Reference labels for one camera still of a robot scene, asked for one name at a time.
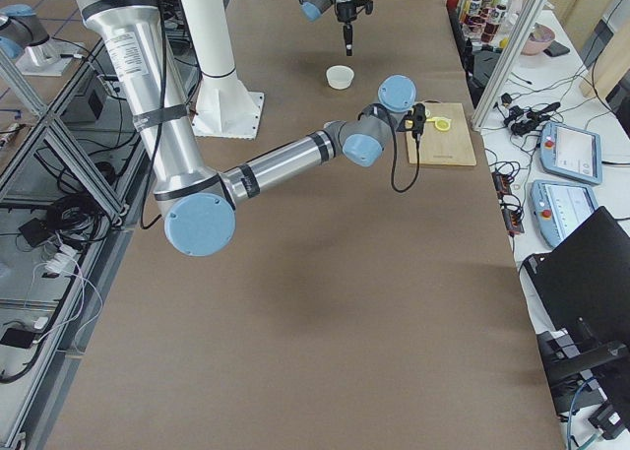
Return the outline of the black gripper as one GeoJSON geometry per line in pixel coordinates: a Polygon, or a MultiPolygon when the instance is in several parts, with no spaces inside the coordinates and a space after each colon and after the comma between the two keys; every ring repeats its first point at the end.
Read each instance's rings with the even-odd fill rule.
{"type": "Polygon", "coordinates": [[[344,45],[346,56],[353,54],[353,27],[352,22],[357,18],[358,0],[338,1],[335,4],[335,13],[337,20],[343,25],[344,45]]]}

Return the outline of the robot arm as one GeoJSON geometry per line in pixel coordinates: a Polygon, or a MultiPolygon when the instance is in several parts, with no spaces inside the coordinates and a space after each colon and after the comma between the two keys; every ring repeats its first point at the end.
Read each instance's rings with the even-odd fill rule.
{"type": "Polygon", "coordinates": [[[328,85],[325,22],[295,0],[180,0],[201,71],[185,90],[163,0],[76,0],[102,40],[155,176],[168,242],[191,257],[232,241],[238,207],[343,157],[369,167],[417,102],[414,81],[373,78],[353,96],[328,85]]]}
{"type": "Polygon", "coordinates": [[[362,8],[365,13],[372,11],[371,0],[297,0],[299,7],[310,22],[318,20],[328,9],[333,8],[337,21],[343,25],[344,46],[346,56],[353,54],[353,26],[362,8]]]}

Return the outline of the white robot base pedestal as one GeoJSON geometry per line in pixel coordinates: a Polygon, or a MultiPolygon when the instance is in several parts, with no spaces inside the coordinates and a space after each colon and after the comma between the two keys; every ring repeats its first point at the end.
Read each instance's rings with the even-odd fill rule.
{"type": "Polygon", "coordinates": [[[202,73],[195,134],[255,139],[265,96],[248,91],[237,75],[223,0],[180,1],[202,73]]]}

